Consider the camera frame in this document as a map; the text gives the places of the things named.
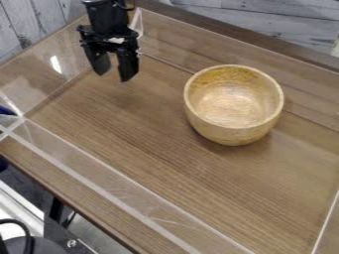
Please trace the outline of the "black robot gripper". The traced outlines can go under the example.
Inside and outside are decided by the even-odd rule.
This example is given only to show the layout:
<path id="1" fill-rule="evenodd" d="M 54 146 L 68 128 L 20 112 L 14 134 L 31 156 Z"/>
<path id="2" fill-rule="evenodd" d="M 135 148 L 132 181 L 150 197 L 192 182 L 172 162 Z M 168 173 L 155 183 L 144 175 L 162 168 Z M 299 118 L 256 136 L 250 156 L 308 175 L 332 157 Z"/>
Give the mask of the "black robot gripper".
<path id="1" fill-rule="evenodd" d="M 130 81 L 139 73 L 138 32 L 128 27 L 126 0 L 82 0 L 90 24 L 79 25 L 82 47 L 98 75 L 111 68 L 108 53 L 116 53 L 120 81 Z"/>

